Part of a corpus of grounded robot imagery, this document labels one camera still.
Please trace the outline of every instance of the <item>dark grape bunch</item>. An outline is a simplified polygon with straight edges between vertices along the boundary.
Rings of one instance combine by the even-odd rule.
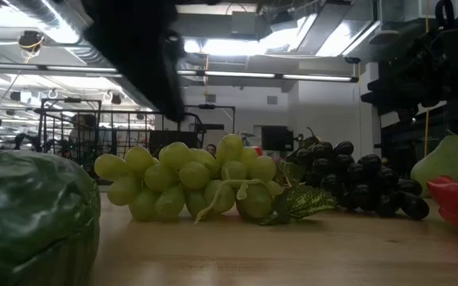
[[[350,141],[335,148],[321,141],[301,150],[297,161],[307,166],[305,183],[331,192],[348,210],[374,211],[384,218],[395,216],[399,208],[413,219],[429,215],[429,205],[419,197],[421,185],[417,181],[399,179],[374,154],[355,162],[351,156],[354,150]]]

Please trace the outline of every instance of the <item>wooden table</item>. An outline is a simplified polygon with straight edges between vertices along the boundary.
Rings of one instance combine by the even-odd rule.
[[[103,194],[96,286],[458,285],[458,231],[423,222],[324,212],[288,226],[255,226],[236,211],[194,226],[139,223]]]

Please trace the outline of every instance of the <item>grape stem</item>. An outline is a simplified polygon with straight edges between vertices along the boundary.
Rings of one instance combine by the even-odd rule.
[[[238,194],[236,195],[236,199],[237,200],[243,200],[243,199],[246,199],[246,189],[247,189],[247,186],[249,184],[262,184],[266,188],[266,190],[268,191],[268,194],[271,195],[271,192],[270,192],[270,189],[268,188],[268,185],[265,184],[263,181],[258,180],[258,179],[255,179],[255,180],[224,180],[219,185],[219,188],[216,189],[215,197],[213,198],[213,200],[210,203],[210,205],[197,214],[196,221],[194,222],[194,224],[199,223],[200,220],[202,219],[203,215],[207,214],[215,206],[215,203],[216,203],[217,199],[219,198],[219,194],[220,194],[220,191],[222,191],[223,186],[225,186],[225,185],[230,185],[232,187],[240,186],[240,188],[238,190]]]

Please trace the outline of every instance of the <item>green watermelon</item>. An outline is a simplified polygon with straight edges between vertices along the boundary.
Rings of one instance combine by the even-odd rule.
[[[0,151],[0,285],[86,285],[99,244],[95,181],[64,158]]]

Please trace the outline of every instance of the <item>green pear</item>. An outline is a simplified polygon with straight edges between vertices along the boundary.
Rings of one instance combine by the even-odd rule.
[[[422,196],[429,195],[427,181],[438,176],[450,176],[458,182],[458,136],[448,135],[427,157],[418,161],[411,170],[411,179],[423,187]]]

